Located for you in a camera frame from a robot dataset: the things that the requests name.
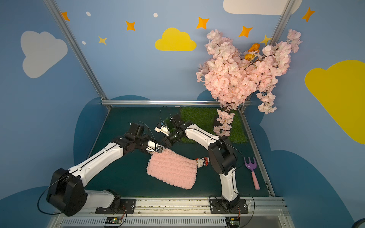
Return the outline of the pink knitted bag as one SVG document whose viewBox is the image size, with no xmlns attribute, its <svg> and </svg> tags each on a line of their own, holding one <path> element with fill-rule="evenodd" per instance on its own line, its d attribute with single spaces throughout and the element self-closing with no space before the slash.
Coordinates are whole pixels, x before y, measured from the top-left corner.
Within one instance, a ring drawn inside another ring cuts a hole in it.
<svg viewBox="0 0 365 228">
<path fill-rule="evenodd" d="M 169 185 L 190 190 L 196 181 L 198 163 L 170 149 L 154 152 L 148 162 L 148 175 Z"/>
</svg>

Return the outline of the white cat plush keychain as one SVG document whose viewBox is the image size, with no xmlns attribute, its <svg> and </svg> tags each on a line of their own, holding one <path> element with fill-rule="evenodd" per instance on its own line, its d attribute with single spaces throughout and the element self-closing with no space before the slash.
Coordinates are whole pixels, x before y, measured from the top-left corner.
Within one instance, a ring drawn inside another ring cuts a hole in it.
<svg viewBox="0 0 365 228">
<path fill-rule="evenodd" d="M 197 158 L 197 168 L 207 167 L 210 163 L 209 157 Z"/>
</svg>

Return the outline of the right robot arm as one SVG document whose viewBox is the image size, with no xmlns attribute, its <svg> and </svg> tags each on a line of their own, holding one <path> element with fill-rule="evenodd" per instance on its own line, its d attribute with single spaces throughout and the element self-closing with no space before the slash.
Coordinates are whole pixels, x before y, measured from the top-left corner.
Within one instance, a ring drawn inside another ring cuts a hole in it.
<svg viewBox="0 0 365 228">
<path fill-rule="evenodd" d="M 216 136 L 201 129 L 198 125 L 184 122 L 179 114 L 170 119 L 173 128 L 158 123 L 155 131 L 163 133 L 163 145 L 171 148 L 181 138 L 191 139 L 207 149 L 210 164 L 220 175 L 222 206 L 227 211 L 233 210 L 239 203 L 239 191 L 236 184 L 237 157 L 227 136 Z"/>
</svg>

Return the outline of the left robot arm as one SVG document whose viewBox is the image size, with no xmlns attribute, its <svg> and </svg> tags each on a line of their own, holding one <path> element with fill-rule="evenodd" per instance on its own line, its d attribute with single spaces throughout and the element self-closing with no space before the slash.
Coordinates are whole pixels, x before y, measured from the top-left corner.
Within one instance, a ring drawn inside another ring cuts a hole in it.
<svg viewBox="0 0 365 228">
<path fill-rule="evenodd" d="M 46 201 L 69 217 L 92 208 L 97 214 L 121 213 L 123 206 L 119 195 L 108 190 L 90 191 L 85 187 L 107 166 L 134 150 L 151 154 L 161 152 L 163 147 L 153 136 L 144 134 L 143 125 L 132 123 L 123 136 L 114 138 L 85 161 L 66 170 L 56 170 L 45 191 Z"/>
</svg>

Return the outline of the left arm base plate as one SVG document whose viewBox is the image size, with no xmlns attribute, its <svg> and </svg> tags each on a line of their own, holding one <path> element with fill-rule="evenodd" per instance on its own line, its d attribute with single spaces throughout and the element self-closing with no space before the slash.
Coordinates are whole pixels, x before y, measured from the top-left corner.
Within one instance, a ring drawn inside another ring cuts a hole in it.
<svg viewBox="0 0 365 228">
<path fill-rule="evenodd" d="M 99 207 L 96 214 L 134 214 L 136 208 L 136 199 L 115 199 L 108 208 Z"/>
</svg>

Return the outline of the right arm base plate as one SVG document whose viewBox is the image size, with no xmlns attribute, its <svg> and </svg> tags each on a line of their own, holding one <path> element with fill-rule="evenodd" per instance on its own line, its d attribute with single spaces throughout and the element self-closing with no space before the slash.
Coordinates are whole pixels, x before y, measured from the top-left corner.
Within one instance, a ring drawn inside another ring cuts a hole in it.
<svg viewBox="0 0 365 228">
<path fill-rule="evenodd" d="M 237 198 L 236 201 L 228 202 L 225 199 L 211 197 L 208 199 L 211 214 L 248 214 L 248 205 L 245 199 Z"/>
</svg>

